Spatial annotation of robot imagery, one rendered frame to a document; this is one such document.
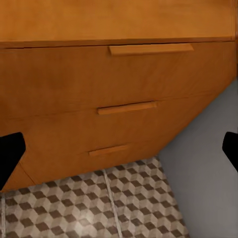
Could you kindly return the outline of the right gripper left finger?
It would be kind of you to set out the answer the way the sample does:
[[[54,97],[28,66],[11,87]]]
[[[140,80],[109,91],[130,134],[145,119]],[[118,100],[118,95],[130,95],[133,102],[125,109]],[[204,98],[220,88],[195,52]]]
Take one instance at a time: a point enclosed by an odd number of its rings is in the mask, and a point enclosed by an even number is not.
[[[0,137],[0,190],[26,150],[21,132]]]

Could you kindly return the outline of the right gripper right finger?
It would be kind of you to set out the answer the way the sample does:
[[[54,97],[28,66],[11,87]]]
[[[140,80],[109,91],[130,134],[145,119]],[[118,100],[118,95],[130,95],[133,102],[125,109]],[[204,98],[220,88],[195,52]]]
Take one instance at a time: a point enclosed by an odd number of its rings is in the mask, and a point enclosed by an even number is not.
[[[222,149],[238,172],[238,134],[227,132]]]

